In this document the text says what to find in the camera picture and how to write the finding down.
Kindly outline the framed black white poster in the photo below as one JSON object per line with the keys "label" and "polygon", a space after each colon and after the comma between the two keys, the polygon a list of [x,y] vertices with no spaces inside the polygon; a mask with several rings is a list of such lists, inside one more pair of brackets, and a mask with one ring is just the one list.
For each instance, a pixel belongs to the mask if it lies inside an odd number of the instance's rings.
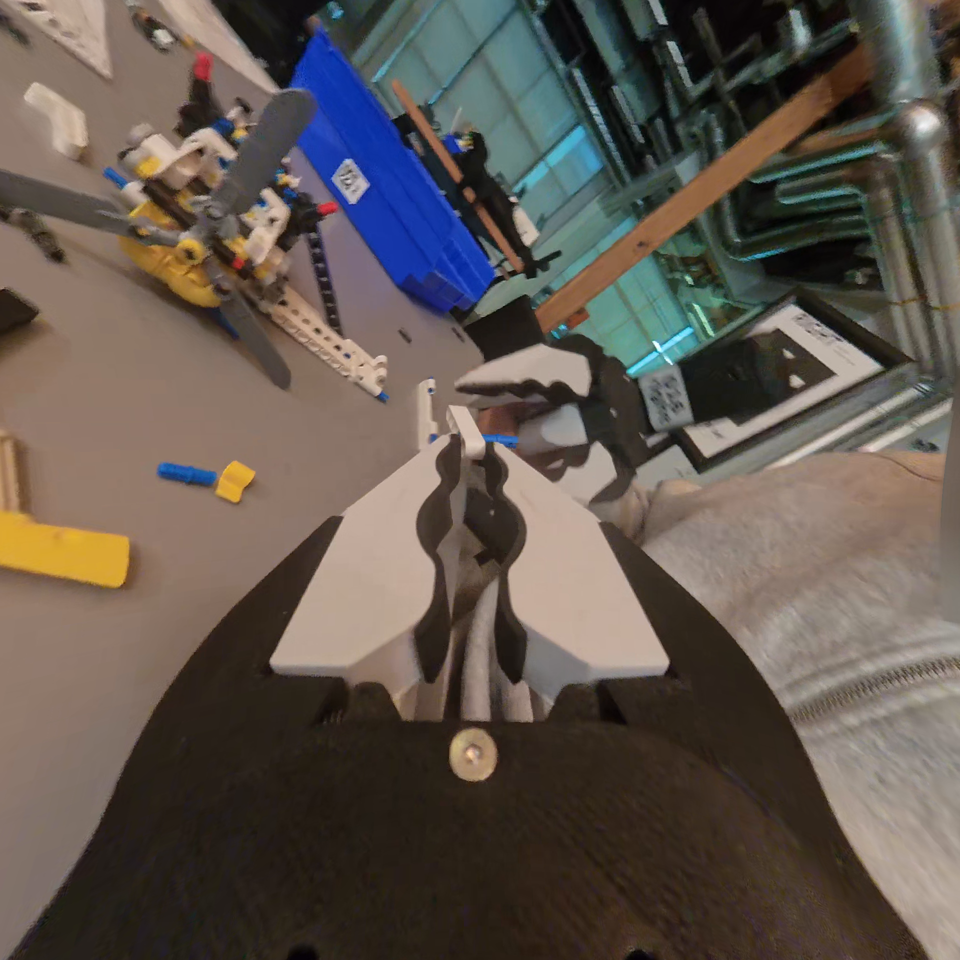
{"label": "framed black white poster", "polygon": [[705,475],[867,387],[912,378],[915,366],[821,295],[796,288],[676,366],[692,416],[677,443]]}

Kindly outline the white angled lego piece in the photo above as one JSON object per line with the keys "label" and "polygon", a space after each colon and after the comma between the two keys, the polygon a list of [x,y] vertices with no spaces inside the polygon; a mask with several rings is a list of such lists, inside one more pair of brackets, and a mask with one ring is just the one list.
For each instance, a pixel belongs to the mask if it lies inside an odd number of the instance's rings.
{"label": "white angled lego piece", "polygon": [[72,162],[80,162],[90,145],[87,115],[47,85],[34,81],[23,95],[26,106],[42,117],[52,148]]}

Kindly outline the small white lego beam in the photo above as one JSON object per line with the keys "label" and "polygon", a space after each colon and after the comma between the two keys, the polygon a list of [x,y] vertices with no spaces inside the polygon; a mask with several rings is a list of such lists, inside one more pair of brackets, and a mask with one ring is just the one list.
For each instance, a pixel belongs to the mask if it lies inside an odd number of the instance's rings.
{"label": "small white lego beam", "polygon": [[472,462],[482,461],[486,455],[487,440],[474,417],[474,411],[463,405],[449,405],[446,421],[449,433],[461,439],[463,457]]}

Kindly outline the black and yellow lego piece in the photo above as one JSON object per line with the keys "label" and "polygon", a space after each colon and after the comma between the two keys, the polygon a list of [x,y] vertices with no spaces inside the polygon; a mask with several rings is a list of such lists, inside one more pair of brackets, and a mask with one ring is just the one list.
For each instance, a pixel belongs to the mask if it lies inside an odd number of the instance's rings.
{"label": "black and yellow lego piece", "polygon": [[176,33],[143,6],[131,4],[126,9],[135,29],[153,49],[165,54],[182,45]]}

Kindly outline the metal pipe post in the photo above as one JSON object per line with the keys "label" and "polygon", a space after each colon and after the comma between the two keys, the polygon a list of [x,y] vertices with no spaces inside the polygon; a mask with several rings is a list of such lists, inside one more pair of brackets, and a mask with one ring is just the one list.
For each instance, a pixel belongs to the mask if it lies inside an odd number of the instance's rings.
{"label": "metal pipe post", "polygon": [[929,2],[853,1],[873,94],[889,112],[882,138],[894,157],[902,220],[918,273],[926,347],[922,364],[951,393],[941,517],[944,608],[958,615],[957,153],[941,96]]}

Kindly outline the tan lego axle pin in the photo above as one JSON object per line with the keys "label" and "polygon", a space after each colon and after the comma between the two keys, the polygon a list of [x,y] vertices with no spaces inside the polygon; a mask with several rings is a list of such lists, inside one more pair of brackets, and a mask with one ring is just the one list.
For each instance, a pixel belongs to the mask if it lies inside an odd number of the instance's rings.
{"label": "tan lego axle pin", "polygon": [[1,430],[1,511],[30,513],[25,447],[6,430]]}

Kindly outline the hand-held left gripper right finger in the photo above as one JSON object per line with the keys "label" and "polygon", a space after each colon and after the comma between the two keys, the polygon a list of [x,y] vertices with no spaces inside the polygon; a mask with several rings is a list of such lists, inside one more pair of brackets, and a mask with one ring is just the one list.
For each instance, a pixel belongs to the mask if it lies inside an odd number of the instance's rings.
{"label": "hand-held left gripper right finger", "polygon": [[597,518],[505,446],[487,446],[467,528],[497,565],[493,652],[538,712],[569,687],[666,676],[669,657]]}

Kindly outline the wooden edged table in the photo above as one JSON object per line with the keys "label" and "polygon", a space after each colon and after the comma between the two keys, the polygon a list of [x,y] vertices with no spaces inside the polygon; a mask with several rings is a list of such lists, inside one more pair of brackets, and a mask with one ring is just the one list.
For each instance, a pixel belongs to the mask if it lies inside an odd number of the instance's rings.
{"label": "wooden edged table", "polygon": [[421,140],[428,145],[430,151],[449,175],[452,183],[457,186],[462,198],[470,204],[477,218],[484,225],[484,228],[493,240],[494,245],[498,247],[503,258],[509,263],[512,274],[523,274],[524,264],[522,258],[519,257],[500,229],[498,221],[491,215],[490,211],[487,210],[482,200],[477,197],[473,186],[465,183],[462,170],[447,150],[444,142],[438,138],[432,125],[419,109],[412,96],[399,80],[392,80],[390,85],[395,98],[402,105],[405,114],[411,119]]}

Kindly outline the printed instruction sheet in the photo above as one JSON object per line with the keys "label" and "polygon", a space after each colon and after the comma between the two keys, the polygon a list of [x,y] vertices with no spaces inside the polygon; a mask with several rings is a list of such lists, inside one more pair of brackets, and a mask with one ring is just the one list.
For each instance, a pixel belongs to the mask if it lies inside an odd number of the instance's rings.
{"label": "printed instruction sheet", "polygon": [[245,77],[259,90],[279,91],[277,83],[210,1],[159,1],[174,27]]}
{"label": "printed instruction sheet", "polygon": [[114,78],[105,1],[15,1],[19,12],[102,79]]}

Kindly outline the blue plastic bin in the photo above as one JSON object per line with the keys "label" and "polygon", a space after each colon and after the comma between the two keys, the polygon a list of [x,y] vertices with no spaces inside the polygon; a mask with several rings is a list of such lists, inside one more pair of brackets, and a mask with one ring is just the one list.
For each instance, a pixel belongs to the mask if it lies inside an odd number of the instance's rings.
{"label": "blue plastic bin", "polygon": [[440,313],[471,311],[493,266],[324,30],[309,39],[291,87],[317,104],[299,149],[394,285]]}

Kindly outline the person's right forearm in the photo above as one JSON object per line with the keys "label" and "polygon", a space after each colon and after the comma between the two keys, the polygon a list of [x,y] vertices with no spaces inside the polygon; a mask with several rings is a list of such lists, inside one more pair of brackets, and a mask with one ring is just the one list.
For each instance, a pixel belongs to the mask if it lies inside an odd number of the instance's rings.
{"label": "person's right forearm", "polygon": [[698,486],[634,482],[594,515],[756,654],[958,653],[941,611],[945,456],[818,454]]}

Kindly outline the yellow connector with blue pin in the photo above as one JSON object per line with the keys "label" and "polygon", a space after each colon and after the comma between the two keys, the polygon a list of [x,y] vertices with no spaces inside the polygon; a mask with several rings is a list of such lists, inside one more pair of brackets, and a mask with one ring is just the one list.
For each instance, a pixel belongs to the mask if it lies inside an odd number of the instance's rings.
{"label": "yellow connector with blue pin", "polygon": [[252,468],[237,461],[229,463],[220,473],[193,465],[161,462],[155,474],[167,482],[209,489],[217,498],[231,504],[241,502],[247,488],[257,477]]}

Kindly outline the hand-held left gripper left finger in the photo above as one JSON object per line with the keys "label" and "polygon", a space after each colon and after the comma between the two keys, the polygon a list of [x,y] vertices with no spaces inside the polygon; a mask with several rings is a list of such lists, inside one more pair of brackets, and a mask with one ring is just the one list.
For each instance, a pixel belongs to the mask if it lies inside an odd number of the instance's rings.
{"label": "hand-held left gripper left finger", "polygon": [[463,519],[464,444],[447,434],[336,518],[271,671],[376,683],[402,718],[443,718]]}

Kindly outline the lego helicopter model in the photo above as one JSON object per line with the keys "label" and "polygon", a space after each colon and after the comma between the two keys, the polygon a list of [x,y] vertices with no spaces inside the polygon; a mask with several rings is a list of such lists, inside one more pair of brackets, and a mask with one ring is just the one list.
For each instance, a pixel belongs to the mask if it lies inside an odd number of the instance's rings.
{"label": "lego helicopter model", "polygon": [[313,95],[287,88],[256,113],[243,99],[224,110],[210,54],[195,56],[172,143],[134,127],[103,169],[117,201],[2,170],[2,206],[117,237],[130,261],[180,300],[218,314],[270,382],[291,370],[266,332],[268,320],[335,373],[387,402],[388,361],[340,325],[321,224],[335,201],[302,189],[291,155],[317,112]]}

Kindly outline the white short lego beam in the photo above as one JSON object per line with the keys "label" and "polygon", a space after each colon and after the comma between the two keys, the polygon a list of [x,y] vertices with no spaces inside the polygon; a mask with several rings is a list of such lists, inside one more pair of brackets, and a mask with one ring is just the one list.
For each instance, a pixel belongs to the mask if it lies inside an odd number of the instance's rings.
{"label": "white short lego beam", "polygon": [[415,440],[418,452],[428,449],[441,434],[436,418],[436,380],[428,377],[415,388]]}

